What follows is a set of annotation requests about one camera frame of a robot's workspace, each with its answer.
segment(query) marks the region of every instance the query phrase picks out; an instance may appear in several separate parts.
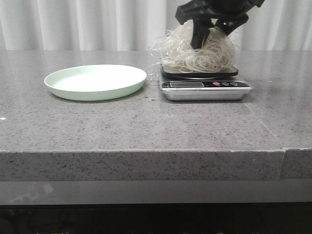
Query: dark floor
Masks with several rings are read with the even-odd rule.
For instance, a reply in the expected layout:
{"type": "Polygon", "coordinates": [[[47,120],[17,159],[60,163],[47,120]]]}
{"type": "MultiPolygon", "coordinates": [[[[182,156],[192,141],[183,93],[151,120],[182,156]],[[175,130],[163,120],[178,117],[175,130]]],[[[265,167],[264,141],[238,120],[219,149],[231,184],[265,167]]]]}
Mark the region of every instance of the dark floor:
{"type": "Polygon", "coordinates": [[[312,203],[0,207],[0,234],[312,234],[312,203]]]}

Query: white curtain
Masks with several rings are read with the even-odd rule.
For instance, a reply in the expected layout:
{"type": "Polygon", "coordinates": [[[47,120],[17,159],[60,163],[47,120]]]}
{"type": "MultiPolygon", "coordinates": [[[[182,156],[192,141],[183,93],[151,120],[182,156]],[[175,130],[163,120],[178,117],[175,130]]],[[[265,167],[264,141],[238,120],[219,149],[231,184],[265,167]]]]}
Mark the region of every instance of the white curtain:
{"type": "MultiPolygon", "coordinates": [[[[0,0],[2,50],[148,50],[189,0],[0,0]]],[[[312,0],[266,0],[231,38],[242,50],[312,50],[312,0]]]]}

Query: light green plate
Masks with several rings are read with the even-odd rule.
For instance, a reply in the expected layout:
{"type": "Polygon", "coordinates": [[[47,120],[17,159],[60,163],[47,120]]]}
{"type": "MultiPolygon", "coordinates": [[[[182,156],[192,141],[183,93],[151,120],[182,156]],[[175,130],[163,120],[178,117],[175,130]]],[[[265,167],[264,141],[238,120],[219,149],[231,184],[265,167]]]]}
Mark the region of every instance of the light green plate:
{"type": "Polygon", "coordinates": [[[44,83],[61,98],[100,101],[136,92],[146,77],[146,73],[136,67],[103,64],[60,70],[48,75],[44,83]]]}

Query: scale platform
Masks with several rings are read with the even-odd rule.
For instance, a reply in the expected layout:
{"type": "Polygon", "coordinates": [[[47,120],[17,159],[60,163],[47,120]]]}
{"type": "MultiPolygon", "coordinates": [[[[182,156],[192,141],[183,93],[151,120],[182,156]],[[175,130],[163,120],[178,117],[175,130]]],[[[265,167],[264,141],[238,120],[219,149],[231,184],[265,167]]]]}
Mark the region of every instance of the scale platform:
{"type": "Polygon", "coordinates": [[[242,100],[253,87],[241,79],[234,67],[219,73],[174,73],[163,67],[160,89],[172,101],[242,100]]]}

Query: plate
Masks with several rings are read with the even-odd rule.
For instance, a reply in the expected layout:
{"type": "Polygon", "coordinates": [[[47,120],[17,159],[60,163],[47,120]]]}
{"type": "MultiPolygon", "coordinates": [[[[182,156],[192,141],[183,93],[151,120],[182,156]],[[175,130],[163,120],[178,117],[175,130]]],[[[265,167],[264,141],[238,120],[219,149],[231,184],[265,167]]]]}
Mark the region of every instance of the plate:
{"type": "Polygon", "coordinates": [[[77,101],[100,101],[120,98],[139,90],[147,74],[125,65],[87,65],[54,72],[44,79],[50,91],[77,101]]]}

